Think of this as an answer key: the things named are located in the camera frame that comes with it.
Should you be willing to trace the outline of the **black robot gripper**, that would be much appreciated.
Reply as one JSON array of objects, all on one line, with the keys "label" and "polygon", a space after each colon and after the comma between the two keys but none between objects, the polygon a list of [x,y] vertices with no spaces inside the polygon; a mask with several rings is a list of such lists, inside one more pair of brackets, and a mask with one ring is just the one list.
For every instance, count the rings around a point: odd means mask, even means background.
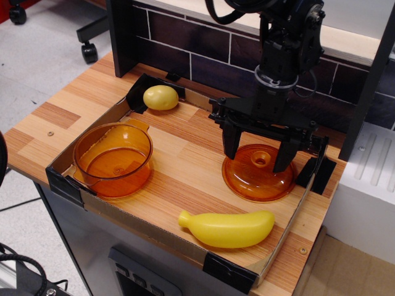
[{"label": "black robot gripper", "polygon": [[209,118],[222,129],[224,153],[229,159],[235,158],[243,132],[280,143],[274,173],[285,171],[299,151],[320,151],[320,138],[314,136],[317,124],[288,104],[288,94],[288,88],[259,86],[251,97],[209,100]]}]

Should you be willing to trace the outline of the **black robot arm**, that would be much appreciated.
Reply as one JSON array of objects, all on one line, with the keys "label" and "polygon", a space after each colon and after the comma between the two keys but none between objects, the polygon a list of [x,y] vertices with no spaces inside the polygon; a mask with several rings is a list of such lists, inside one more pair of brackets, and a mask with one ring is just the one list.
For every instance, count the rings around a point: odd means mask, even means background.
[{"label": "black robot arm", "polygon": [[222,129],[225,155],[234,159],[243,132],[280,142],[273,172],[285,171],[300,150],[317,154],[317,125],[288,104],[299,77],[319,63],[323,54],[320,30],[323,1],[227,1],[234,10],[218,16],[206,1],[210,16],[228,25],[245,14],[260,15],[262,56],[254,70],[257,88],[251,97],[210,99],[210,118]]}]

